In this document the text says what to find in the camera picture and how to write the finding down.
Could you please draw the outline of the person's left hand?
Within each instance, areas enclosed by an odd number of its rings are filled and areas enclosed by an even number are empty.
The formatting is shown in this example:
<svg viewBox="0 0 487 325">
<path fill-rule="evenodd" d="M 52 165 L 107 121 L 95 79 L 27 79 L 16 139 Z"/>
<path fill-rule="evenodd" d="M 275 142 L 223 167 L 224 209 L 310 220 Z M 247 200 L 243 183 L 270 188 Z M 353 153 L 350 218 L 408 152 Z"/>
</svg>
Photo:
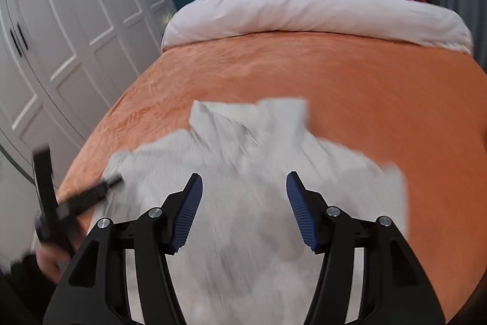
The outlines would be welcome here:
<svg viewBox="0 0 487 325">
<path fill-rule="evenodd" d="M 41 244 L 36 247 L 36 261 L 40 271 L 52 282 L 58 284 L 65 268 L 71 261 L 70 255 L 53 244 Z"/>
</svg>

